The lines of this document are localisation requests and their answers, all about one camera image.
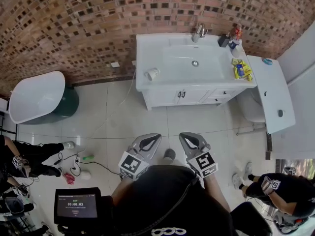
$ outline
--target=bathroom vanity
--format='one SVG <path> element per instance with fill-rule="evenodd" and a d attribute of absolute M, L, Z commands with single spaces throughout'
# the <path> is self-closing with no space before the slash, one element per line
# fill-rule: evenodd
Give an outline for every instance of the bathroom vanity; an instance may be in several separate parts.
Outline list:
<path fill-rule="evenodd" d="M 224 104 L 252 81 L 235 79 L 229 46 L 218 45 L 218 36 L 207 35 L 194 43 L 191 34 L 137 35 L 136 88 L 142 92 L 147 109 L 159 106 Z M 249 61 L 242 47 L 240 56 Z"/>

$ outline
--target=drawer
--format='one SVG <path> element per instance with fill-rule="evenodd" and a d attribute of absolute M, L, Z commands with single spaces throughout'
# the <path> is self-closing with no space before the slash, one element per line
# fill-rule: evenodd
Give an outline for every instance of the drawer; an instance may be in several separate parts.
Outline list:
<path fill-rule="evenodd" d="M 208 97 L 202 103 L 203 104 L 221 104 L 223 101 L 229 99 L 230 97 Z"/>
<path fill-rule="evenodd" d="M 226 96 L 231 96 L 235 91 L 240 90 L 239 88 L 217 88 L 216 90 L 213 91 L 211 94 L 211 97 L 226 97 Z"/>

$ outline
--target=white logo on shirt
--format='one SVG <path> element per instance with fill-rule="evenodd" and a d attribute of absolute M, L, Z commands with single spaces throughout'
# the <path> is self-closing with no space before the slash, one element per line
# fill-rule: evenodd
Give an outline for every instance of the white logo on shirt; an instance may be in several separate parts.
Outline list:
<path fill-rule="evenodd" d="M 164 227 L 162 229 L 152 229 L 152 236 L 161 236 L 161 235 L 185 235 L 186 230 L 176 227 Z"/>

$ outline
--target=white wall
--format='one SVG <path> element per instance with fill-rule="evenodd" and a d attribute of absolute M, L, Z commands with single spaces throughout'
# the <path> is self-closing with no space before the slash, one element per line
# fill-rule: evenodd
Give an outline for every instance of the white wall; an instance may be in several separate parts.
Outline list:
<path fill-rule="evenodd" d="M 314 64 L 315 22 L 278 61 L 287 82 Z M 289 86 L 289 92 L 296 124 L 272 135 L 272 157 L 315 158 L 315 69 Z"/>
<path fill-rule="evenodd" d="M 278 61 L 287 82 L 315 62 L 315 22 L 278 58 Z"/>

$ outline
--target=sink drain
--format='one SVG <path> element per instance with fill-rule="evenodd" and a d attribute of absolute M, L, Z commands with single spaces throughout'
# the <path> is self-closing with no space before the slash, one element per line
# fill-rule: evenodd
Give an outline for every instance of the sink drain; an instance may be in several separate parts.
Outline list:
<path fill-rule="evenodd" d="M 196 61 L 196 60 L 194 60 L 193 62 L 191 62 L 191 64 L 192 64 L 194 67 L 199 66 L 199 63 L 198 63 L 198 61 Z"/>

